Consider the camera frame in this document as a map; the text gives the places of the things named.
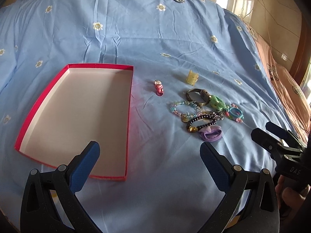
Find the right hand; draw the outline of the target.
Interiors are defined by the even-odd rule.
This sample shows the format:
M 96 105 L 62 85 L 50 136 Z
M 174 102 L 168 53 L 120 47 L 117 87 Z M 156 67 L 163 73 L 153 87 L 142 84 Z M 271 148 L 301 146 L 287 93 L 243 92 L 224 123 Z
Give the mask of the right hand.
M 309 191 L 310 185 L 308 185 L 303 191 L 296 192 L 290 187 L 285 186 L 286 177 L 280 175 L 277 185 L 275 187 L 277 199 L 278 199 L 278 208 L 281 208 L 281 202 L 283 201 L 289 208 L 288 213 L 280 214 L 280 221 L 283 225 L 289 224 L 290 221 L 297 214 L 301 206 L 303 205 Z

